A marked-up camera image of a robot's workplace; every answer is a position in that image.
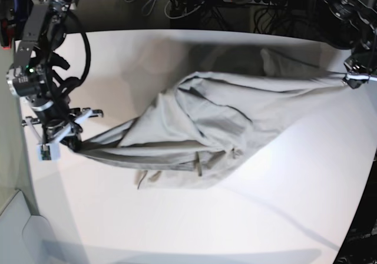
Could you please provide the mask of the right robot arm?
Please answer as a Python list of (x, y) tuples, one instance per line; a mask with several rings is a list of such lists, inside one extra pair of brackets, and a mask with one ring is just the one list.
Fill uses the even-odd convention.
[[(59, 131), (68, 129), (60, 143), (72, 150), (81, 144), (82, 128), (76, 120), (82, 111), (70, 108), (69, 94), (86, 80), (91, 64), (88, 37), (71, 6), (79, 0), (31, 0), (31, 12), (24, 25), (21, 41), (10, 66), (7, 82), (14, 96), (25, 98), (36, 115), (31, 124), (42, 126), (42, 143), (52, 142)], [(62, 79), (54, 67), (64, 70), (69, 63), (55, 50), (64, 42), (66, 19), (71, 19), (82, 36), (85, 66), (80, 78)]]

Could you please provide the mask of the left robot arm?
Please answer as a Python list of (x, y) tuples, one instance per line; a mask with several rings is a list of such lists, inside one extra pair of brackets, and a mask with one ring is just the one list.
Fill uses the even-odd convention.
[(354, 27), (351, 54), (344, 61), (343, 82), (352, 89), (376, 81), (376, 0), (321, 0), (335, 18)]

